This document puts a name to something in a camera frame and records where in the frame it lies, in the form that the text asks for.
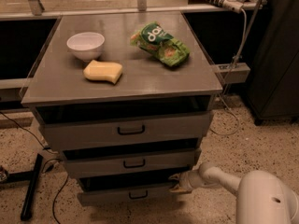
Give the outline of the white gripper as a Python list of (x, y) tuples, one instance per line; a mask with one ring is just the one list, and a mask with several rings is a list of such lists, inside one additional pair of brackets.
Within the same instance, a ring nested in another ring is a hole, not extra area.
[(169, 191), (172, 193), (186, 193), (205, 185), (204, 179), (195, 170), (170, 175), (168, 180), (178, 181)]

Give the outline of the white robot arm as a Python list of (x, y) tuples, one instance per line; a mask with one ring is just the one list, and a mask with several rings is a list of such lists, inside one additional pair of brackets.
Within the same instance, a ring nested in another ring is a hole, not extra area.
[(276, 176), (255, 170), (242, 178), (211, 162), (198, 169), (169, 176), (171, 192), (223, 187), (236, 197), (236, 224), (299, 224), (299, 196)]

